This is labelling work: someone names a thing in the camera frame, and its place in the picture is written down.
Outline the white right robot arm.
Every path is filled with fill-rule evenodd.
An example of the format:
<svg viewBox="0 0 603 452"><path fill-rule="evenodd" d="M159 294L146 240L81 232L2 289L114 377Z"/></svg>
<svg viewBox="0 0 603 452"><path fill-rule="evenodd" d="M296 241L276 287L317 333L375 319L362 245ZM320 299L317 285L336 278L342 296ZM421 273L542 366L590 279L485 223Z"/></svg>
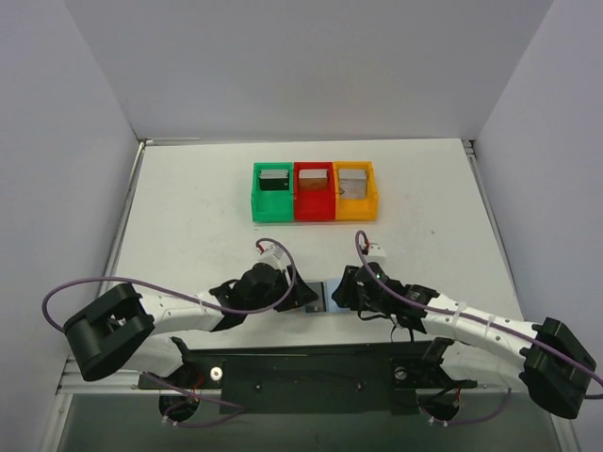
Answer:
<svg viewBox="0 0 603 452"><path fill-rule="evenodd" d="M560 320L542 323L492 315L419 284L388 277L381 266L346 266L332 294L340 308L393 317L402 327L449 340L421 361L425 381L472 380L527 393L541 409L575 419L594 377L594 358Z"/></svg>

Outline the green plastic bin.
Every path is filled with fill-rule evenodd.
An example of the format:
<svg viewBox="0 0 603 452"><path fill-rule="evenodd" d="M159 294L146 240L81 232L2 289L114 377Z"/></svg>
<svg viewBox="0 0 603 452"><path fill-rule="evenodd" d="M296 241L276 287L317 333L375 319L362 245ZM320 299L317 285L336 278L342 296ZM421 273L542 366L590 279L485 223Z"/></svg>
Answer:
<svg viewBox="0 0 603 452"><path fill-rule="evenodd" d="M288 191L262 191L258 184L259 171L262 169L289 170L290 185ZM253 164L253 183L251 194L252 218L256 223L283 223L294 220L293 163L292 162L256 162Z"/></svg>

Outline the beige leather card holder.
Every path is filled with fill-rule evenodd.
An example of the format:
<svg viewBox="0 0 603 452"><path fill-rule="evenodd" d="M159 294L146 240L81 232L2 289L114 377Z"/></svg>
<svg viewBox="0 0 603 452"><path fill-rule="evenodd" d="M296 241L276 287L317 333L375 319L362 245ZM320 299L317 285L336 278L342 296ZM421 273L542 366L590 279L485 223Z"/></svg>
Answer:
<svg viewBox="0 0 603 452"><path fill-rule="evenodd" d="M332 299L341 279L313 281L307 285L318 295L318 299L304 305L302 311L306 315L342 315L350 312L349 308L341 308Z"/></svg>

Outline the red plastic bin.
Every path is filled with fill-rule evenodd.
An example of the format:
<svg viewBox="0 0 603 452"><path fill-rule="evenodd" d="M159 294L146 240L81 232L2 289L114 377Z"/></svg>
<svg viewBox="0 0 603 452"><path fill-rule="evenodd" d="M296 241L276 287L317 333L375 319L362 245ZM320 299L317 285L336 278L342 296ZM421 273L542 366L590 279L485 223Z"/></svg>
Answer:
<svg viewBox="0 0 603 452"><path fill-rule="evenodd" d="M332 162L294 163L294 219L297 222L330 222L335 220L334 167ZM326 190L300 191L298 176L303 169L326 169L329 186Z"/></svg>

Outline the black cards in green bin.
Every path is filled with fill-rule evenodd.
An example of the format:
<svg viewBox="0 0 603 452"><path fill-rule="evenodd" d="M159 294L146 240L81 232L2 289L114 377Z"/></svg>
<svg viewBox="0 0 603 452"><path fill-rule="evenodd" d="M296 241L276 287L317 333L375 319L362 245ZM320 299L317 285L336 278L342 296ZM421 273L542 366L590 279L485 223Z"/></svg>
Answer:
<svg viewBox="0 0 603 452"><path fill-rule="evenodd" d="M290 185L288 169L261 169L258 175L262 191L288 191Z"/></svg>

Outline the cards in yellow bin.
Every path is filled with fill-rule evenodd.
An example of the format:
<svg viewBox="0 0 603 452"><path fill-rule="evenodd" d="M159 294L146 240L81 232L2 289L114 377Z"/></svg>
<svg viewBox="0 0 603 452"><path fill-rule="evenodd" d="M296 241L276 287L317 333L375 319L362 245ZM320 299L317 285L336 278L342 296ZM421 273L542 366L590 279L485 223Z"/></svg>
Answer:
<svg viewBox="0 0 603 452"><path fill-rule="evenodd" d="M363 200L367 196L367 172L364 169L339 169L338 191L342 200Z"/></svg>

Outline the yellow plastic bin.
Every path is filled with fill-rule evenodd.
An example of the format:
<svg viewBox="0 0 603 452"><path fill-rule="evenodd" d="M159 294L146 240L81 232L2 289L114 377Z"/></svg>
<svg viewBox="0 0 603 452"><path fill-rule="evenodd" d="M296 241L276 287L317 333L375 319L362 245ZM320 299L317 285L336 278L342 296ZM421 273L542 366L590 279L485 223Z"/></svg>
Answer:
<svg viewBox="0 0 603 452"><path fill-rule="evenodd" d="M373 221L379 212L379 192L374 168L368 161L334 161L335 219L337 221ZM339 169L363 169L367 172L367 196L363 200L342 200L338 191Z"/></svg>

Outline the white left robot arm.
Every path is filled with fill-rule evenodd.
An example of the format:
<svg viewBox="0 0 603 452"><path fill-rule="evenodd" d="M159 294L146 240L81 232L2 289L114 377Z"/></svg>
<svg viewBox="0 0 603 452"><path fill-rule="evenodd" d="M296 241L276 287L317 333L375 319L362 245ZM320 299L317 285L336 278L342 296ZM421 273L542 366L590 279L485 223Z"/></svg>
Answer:
<svg viewBox="0 0 603 452"><path fill-rule="evenodd" d="M189 384L194 365L185 357L180 331L226 331L241 325L250 311L284 312L318 300L318 294L288 265L254 265L195 303L176 296L141 294L120 283L71 318L64 334L85 381L104 379L121 369L147 371L170 386Z"/></svg>

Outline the cards in red bin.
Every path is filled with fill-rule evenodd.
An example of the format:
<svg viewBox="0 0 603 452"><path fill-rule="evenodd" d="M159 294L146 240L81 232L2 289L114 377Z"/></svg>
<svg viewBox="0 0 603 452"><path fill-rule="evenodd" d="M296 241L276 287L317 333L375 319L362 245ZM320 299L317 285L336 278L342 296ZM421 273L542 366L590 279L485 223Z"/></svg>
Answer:
<svg viewBox="0 0 603 452"><path fill-rule="evenodd" d="M326 190L329 186L329 176L326 169L301 169L298 176L300 191Z"/></svg>

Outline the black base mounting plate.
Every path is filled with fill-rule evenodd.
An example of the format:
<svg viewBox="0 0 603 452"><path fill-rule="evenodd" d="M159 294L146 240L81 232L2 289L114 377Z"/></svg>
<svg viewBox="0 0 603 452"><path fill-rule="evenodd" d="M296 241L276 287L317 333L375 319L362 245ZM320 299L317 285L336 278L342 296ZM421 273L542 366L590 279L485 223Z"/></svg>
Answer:
<svg viewBox="0 0 603 452"><path fill-rule="evenodd" d="M218 390L220 413L414 414L476 381L443 369L449 340L340 346L190 350L167 377L184 389Z"/></svg>

